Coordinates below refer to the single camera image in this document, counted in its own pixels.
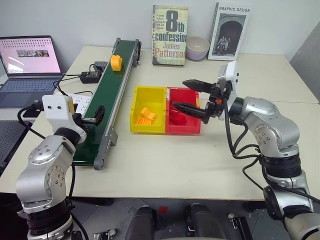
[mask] laptop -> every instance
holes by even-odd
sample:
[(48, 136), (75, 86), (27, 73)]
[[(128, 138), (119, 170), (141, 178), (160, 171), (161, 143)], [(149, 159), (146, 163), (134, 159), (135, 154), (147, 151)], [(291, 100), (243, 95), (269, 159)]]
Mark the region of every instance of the laptop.
[(8, 76), (0, 88), (0, 108), (40, 101), (62, 78), (51, 36), (0, 37), (0, 59)]

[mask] plastic storage bin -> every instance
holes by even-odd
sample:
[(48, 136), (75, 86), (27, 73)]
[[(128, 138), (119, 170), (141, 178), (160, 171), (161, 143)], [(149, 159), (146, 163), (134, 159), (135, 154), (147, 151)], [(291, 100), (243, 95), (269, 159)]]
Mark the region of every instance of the plastic storage bin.
[(168, 87), (165, 119), (167, 134), (199, 134), (201, 120), (178, 111), (172, 102), (184, 102), (200, 107), (199, 93), (186, 87)]
[[(130, 131), (164, 134), (166, 132), (166, 87), (136, 86), (130, 111)], [(151, 125), (137, 124), (143, 108), (156, 114)]]

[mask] book cover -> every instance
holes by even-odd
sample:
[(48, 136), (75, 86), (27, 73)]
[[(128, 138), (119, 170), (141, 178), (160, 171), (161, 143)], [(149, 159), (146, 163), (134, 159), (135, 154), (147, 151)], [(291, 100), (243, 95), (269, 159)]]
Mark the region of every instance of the book cover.
[(185, 64), (188, 11), (187, 6), (153, 6), (153, 64)]
[(247, 6), (216, 3), (208, 53), (209, 60), (236, 60), (250, 11), (251, 9)]

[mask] laptop screen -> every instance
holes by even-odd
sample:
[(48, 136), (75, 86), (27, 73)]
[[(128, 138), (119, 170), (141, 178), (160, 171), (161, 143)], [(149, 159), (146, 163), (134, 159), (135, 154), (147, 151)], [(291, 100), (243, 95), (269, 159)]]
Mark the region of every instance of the laptop screen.
[(7, 74), (60, 73), (49, 36), (0, 38), (0, 58)]

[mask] green conveyor belt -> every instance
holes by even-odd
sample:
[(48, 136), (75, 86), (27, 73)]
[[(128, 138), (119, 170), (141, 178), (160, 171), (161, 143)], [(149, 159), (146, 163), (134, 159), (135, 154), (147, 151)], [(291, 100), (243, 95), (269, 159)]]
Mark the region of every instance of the green conveyor belt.
[(73, 157), (75, 165), (92, 166), (94, 163), (126, 69), (130, 67), (129, 61), (134, 49), (134, 44), (135, 41), (121, 40), (114, 50), (114, 55), (120, 55), (122, 57), (122, 69), (121, 71), (113, 71), (109, 64), (105, 70), (106, 72), (94, 93), (84, 117), (93, 118), (97, 108), (101, 105), (105, 107), (105, 115), (99, 126), (88, 125), (90, 129), (87, 133), (86, 140), (76, 146), (76, 152)]

